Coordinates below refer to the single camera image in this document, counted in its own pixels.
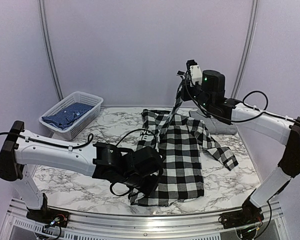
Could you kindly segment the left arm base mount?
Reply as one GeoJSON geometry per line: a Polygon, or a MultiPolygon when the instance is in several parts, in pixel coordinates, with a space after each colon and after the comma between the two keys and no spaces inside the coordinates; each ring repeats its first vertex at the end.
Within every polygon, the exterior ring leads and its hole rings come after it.
{"type": "Polygon", "coordinates": [[[48,225],[55,218],[59,218],[57,222],[62,228],[66,228],[69,222],[70,213],[68,211],[59,210],[55,208],[48,207],[46,210],[33,210],[27,209],[26,218],[48,225]]]}

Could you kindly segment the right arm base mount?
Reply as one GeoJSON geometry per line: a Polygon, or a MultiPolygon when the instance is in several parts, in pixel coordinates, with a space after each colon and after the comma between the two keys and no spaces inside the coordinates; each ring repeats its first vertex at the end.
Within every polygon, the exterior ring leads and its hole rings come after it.
{"type": "Polygon", "coordinates": [[[235,210],[222,213],[218,221],[223,225],[224,229],[231,229],[245,225],[251,225],[254,223],[260,223],[264,219],[265,218],[262,211],[258,211],[255,215],[253,215],[248,211],[235,210]]]}

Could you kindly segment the black white plaid shirt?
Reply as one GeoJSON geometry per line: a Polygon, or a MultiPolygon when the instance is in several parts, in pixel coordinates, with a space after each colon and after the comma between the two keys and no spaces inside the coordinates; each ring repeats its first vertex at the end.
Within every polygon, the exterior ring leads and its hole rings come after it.
{"type": "Polygon", "coordinates": [[[156,190],[149,196],[133,191],[131,205],[168,207],[177,201],[204,195],[201,152],[207,153],[229,171],[239,163],[229,147],[221,146],[204,121],[178,114],[182,104],[182,86],[178,86],[172,110],[144,109],[137,148],[155,147],[163,158],[163,173],[156,190]]]}

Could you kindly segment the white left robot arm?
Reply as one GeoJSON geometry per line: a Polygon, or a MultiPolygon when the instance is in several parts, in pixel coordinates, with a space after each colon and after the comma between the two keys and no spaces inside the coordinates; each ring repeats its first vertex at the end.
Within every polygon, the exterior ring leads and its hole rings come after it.
{"type": "Polygon", "coordinates": [[[30,177],[28,164],[68,170],[112,185],[124,184],[145,196],[155,191],[163,174],[163,159],[155,146],[132,150],[93,143],[92,133],[83,144],[50,139],[26,130],[19,120],[0,136],[6,137],[0,150],[0,178],[13,183],[28,211],[43,223],[53,219],[53,211],[30,177]]]}

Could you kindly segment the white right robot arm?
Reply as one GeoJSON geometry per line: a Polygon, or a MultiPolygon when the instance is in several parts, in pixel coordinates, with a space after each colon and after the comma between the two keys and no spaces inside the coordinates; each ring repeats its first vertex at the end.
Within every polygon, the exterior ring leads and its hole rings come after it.
{"type": "Polygon", "coordinates": [[[300,117],[269,112],[245,99],[225,96],[225,76],[215,70],[191,66],[180,74],[184,101],[193,101],[205,114],[240,130],[253,132],[281,145],[282,155],[274,169],[243,202],[237,219],[242,224],[262,216],[262,206],[281,193],[300,174],[300,117]]]}

